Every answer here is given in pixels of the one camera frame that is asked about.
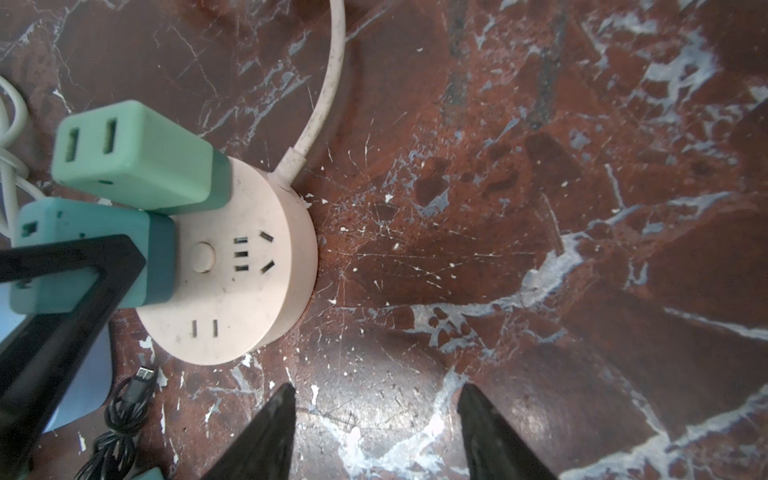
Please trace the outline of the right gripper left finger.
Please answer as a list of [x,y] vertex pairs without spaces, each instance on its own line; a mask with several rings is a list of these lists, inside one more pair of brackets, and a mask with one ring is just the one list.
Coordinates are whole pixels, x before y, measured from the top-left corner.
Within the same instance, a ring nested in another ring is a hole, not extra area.
[[202,479],[288,479],[296,431],[296,390],[282,384]]

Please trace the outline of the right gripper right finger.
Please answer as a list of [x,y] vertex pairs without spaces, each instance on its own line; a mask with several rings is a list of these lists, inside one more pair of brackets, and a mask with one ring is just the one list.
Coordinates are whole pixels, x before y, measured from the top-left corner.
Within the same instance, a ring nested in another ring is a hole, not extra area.
[[472,480],[557,478],[476,385],[463,386],[457,411]]

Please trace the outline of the light green cube charger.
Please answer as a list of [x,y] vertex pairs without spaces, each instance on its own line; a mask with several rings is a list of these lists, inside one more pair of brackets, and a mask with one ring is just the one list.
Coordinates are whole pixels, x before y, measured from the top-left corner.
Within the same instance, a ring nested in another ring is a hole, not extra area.
[[165,215],[216,210],[232,194],[226,155],[136,100],[66,117],[51,174],[65,187]]

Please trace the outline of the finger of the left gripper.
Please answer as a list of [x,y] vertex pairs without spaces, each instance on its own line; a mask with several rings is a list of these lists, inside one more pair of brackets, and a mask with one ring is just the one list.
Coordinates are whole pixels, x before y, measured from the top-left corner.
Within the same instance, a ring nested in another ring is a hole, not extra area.
[[[1,343],[1,476],[15,479],[77,374],[107,320],[143,268],[145,259],[122,235],[98,238],[99,249],[125,241],[122,272],[103,270],[97,282],[70,312],[27,317]],[[43,274],[34,255],[50,255],[44,246],[1,253],[1,280],[13,283]]]

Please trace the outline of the teal green cube charger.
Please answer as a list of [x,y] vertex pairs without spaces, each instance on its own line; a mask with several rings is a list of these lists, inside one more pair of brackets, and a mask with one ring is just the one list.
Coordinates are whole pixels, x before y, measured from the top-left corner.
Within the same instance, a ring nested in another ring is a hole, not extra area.
[[165,215],[48,197],[22,207],[18,227],[18,247],[44,246],[52,252],[32,257],[43,269],[41,276],[12,283],[10,307],[18,314],[70,312],[103,270],[122,272],[124,267],[115,262],[125,256],[125,241],[104,244],[100,261],[93,261],[94,242],[117,235],[132,241],[145,259],[118,307],[163,303],[173,294],[176,227]]

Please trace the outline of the pink round power strip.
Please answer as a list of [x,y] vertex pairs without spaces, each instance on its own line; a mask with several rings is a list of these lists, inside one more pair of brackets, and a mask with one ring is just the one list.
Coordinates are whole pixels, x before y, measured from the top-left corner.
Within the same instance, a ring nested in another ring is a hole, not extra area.
[[239,159],[217,210],[177,215],[172,297],[137,308],[154,341],[195,365],[236,360],[286,334],[317,278],[318,246],[303,200]]

